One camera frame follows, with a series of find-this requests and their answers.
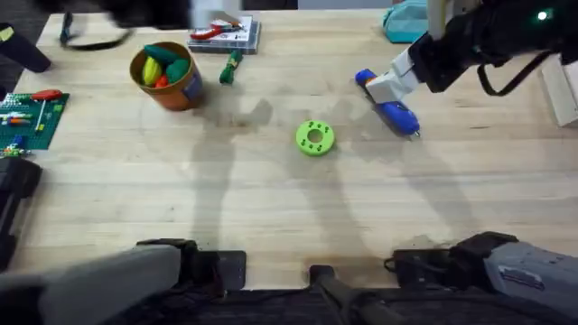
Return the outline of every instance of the green plastic toy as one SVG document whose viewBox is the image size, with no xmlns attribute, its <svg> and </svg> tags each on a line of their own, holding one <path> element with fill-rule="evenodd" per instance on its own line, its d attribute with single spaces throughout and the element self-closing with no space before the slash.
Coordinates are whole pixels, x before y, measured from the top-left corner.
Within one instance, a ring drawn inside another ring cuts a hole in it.
<svg viewBox="0 0 578 325">
<path fill-rule="evenodd" d="M 310 156 L 326 154 L 335 143 L 333 129 L 323 121 L 304 122 L 297 129 L 295 141 L 301 151 Z"/>
<path fill-rule="evenodd" d="M 164 66 L 173 64 L 176 60 L 181 59 L 177 53 L 156 45 L 145 45 L 144 52 Z"/>
<path fill-rule="evenodd" d="M 219 82 L 220 84 L 233 84 L 233 80 L 235 80 L 235 70 L 238 67 L 238 64 L 243 60 L 243 53 L 239 50 L 234 50 L 231 52 L 231 55 L 228 57 L 227 66 L 225 69 L 220 73 Z"/>
<path fill-rule="evenodd" d="M 169 78 L 169 83 L 173 84 L 179 81 L 189 70 L 189 62 L 187 60 L 178 59 L 173 64 L 166 68 L 166 76 Z"/>
</svg>

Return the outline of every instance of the wire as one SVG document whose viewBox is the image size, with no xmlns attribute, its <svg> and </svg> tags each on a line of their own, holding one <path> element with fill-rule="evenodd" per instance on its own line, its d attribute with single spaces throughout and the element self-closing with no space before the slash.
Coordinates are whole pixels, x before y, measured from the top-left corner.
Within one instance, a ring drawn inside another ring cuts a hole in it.
<svg viewBox="0 0 578 325">
<path fill-rule="evenodd" d="M 73 15 L 70 12 L 64 14 L 64 21 L 62 22 L 61 29 L 61 47 L 68 50 L 74 51 L 102 51 L 116 48 L 122 45 L 129 37 L 134 33 L 133 29 L 128 29 L 123 32 L 116 40 L 110 42 L 97 42 L 92 44 L 82 44 L 82 45 L 70 45 L 69 42 L 78 37 L 78 35 L 70 34 L 70 27 L 72 26 L 72 21 L 74 20 Z"/>
<path fill-rule="evenodd" d="M 517 75 L 514 77 L 501 91 L 496 91 L 489 83 L 488 74 L 486 73 L 486 64 L 481 64 L 478 67 L 478 77 L 480 78 L 481 86 L 484 88 L 486 94 L 490 96 L 504 97 L 527 78 L 527 76 L 544 62 L 554 51 L 543 51 L 531 60 Z"/>
</svg>

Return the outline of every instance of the orange cup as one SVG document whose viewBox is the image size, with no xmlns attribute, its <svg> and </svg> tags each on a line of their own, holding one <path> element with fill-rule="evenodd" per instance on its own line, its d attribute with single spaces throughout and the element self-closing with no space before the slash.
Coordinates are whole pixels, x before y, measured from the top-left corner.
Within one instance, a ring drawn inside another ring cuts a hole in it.
<svg viewBox="0 0 578 325">
<path fill-rule="evenodd" d="M 154 45 L 173 51 L 187 60 L 189 70 L 179 81 L 167 87 L 151 88 L 145 86 L 141 76 L 147 55 L 145 50 L 140 50 L 130 63 L 130 76 L 135 84 L 168 110 L 183 111 L 199 107 L 203 98 L 202 78 L 189 50 L 175 42 L 158 42 Z"/>
</svg>

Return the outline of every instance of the blue and white object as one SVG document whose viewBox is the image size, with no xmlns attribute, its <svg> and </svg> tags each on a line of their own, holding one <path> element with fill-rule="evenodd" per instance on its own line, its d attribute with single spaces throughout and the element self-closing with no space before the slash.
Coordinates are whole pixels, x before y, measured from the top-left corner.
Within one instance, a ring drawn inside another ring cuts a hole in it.
<svg viewBox="0 0 578 325">
<path fill-rule="evenodd" d="M 369 69 L 362 70 L 355 75 L 355 82 L 363 87 L 374 79 L 376 74 Z M 404 135 L 419 135 L 419 122 L 414 112 L 409 110 L 401 101 L 376 103 L 376 108 Z"/>
</svg>

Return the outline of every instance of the table surface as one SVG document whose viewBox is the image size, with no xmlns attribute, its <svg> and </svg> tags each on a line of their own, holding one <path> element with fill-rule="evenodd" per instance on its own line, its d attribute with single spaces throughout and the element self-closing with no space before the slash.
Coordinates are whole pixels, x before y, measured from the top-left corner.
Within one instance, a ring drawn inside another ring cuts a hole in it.
<svg viewBox="0 0 578 325">
<path fill-rule="evenodd" d="M 308 265 L 331 264 L 353 285 L 394 285 L 382 268 L 393 249 L 447 246 L 484 230 L 578 255 L 578 131 L 555 125 L 536 74 L 505 98 L 486 96 L 474 70 L 443 94 L 406 98 L 422 138 L 396 136 L 356 87 L 358 70 L 384 72 L 404 49 L 383 36 L 383 10 L 257 13 L 259 54 L 232 87 L 227 57 L 194 54 L 203 109 L 167 112 L 134 85 L 143 45 L 184 43 L 186 32 L 141 29 L 109 51 L 64 51 L 62 16 L 38 42 L 53 61 L 25 71 L 16 92 L 59 88 L 70 102 L 26 210 L 13 269 L 34 271 L 128 249 L 157 237 L 206 249 L 245 250 L 248 288 L 305 284 Z M 79 42 L 120 34 L 102 14 Z M 504 85 L 528 57 L 490 78 Z M 333 125 L 321 158 L 294 132 Z"/>
</svg>

